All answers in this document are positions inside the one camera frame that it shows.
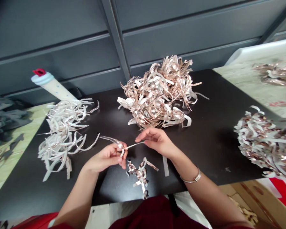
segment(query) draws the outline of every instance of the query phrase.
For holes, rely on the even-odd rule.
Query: dark gray wall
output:
[[[0,0],[0,95],[54,101],[30,81],[39,67],[85,94],[118,88],[167,55],[192,59],[193,70],[220,67],[285,9],[286,0]],[[283,38],[286,22],[273,37]]]

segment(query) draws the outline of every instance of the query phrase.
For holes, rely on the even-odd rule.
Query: person's left hand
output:
[[[127,147],[126,143],[121,142],[124,148]],[[107,145],[100,152],[95,154],[87,163],[83,166],[83,169],[90,170],[93,173],[98,173],[111,165],[119,164],[123,169],[126,169],[126,157],[128,151],[125,150],[123,157],[121,158],[122,150],[116,144]]]

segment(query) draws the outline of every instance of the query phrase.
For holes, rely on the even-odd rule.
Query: person's right hand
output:
[[[144,143],[168,159],[181,153],[177,146],[169,139],[164,130],[150,127],[143,130],[136,138],[135,142],[145,140]]]

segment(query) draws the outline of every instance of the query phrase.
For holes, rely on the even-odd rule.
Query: silver bracelet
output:
[[[186,180],[183,180],[183,178],[181,177],[181,180],[183,180],[185,183],[195,183],[195,182],[198,182],[198,180],[200,179],[201,177],[201,174],[200,174],[200,169],[198,168],[198,175],[196,176],[196,178],[194,178],[193,181],[186,181]]]

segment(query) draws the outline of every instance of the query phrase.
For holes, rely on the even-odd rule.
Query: shredded paper strip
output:
[[[124,155],[126,149],[129,149],[135,145],[144,143],[144,142],[140,142],[140,143],[137,143],[137,144],[134,144],[134,145],[131,145],[131,146],[128,146],[125,148],[123,146],[123,144],[115,138],[106,137],[106,136],[100,136],[99,138],[102,138],[102,139],[105,139],[105,140],[108,140],[108,141],[111,141],[111,142],[117,144],[117,146],[122,150],[121,157]],[[147,161],[147,159],[145,157],[143,158],[143,162],[140,164],[140,167],[138,169],[135,168],[135,166],[131,163],[130,160],[128,162],[129,162],[129,164],[128,164],[129,170],[127,171],[127,175],[129,177],[130,174],[135,173],[138,181],[136,183],[134,183],[133,186],[134,187],[137,185],[142,186],[143,199],[145,200],[148,198],[148,191],[145,189],[145,187],[147,187],[147,183],[148,183],[148,180],[146,180],[147,172],[146,172],[145,166],[147,164],[147,165],[151,166],[153,169],[155,169],[157,172],[159,171],[159,169],[157,167],[155,167],[153,164],[151,164],[149,161]]]
[[[147,161],[145,157],[143,158],[143,162],[140,164],[138,169],[131,163],[131,161],[128,161],[129,170],[127,171],[128,177],[130,176],[130,174],[135,174],[137,176],[138,181],[133,184],[133,187],[138,185],[142,186],[143,200],[146,200],[148,198],[148,190],[145,189],[145,187],[147,187],[148,185],[148,180],[146,180],[147,176],[147,171],[145,168],[146,164],[152,167],[157,172],[159,171],[159,169],[155,167],[153,164],[151,164],[149,161]]]
[[[286,120],[280,122],[278,128],[265,113],[256,106],[256,113],[246,111],[234,127],[238,133],[241,153],[261,168],[269,168],[272,172],[264,172],[267,177],[286,177]]]
[[[133,77],[122,88],[125,91],[127,99],[118,97],[120,103],[119,109],[123,106],[129,109],[133,119],[128,122],[137,124],[140,129],[148,127],[164,128],[173,125],[182,124],[187,119],[186,127],[191,125],[191,118],[184,114],[183,111],[173,106],[174,102],[181,101],[189,111],[191,104],[195,104],[198,100],[197,95],[204,95],[193,92],[192,78],[189,75],[192,60],[182,61],[176,55],[167,56],[163,59],[163,63],[154,63],[143,78]]]
[[[66,166],[67,179],[70,178],[72,171],[71,160],[68,155],[76,154],[80,151],[90,150],[98,140],[98,134],[94,143],[86,149],[83,146],[86,142],[87,135],[82,136],[78,130],[88,127],[89,125],[80,125],[84,120],[98,109],[97,107],[87,111],[89,105],[92,105],[92,99],[61,101],[56,105],[48,105],[51,108],[47,114],[47,122],[50,126],[50,135],[39,145],[38,158],[45,163],[47,173],[43,181],[46,181],[52,172],[61,171]]]
[[[286,86],[286,61],[258,65],[254,70],[259,71],[262,82]]]

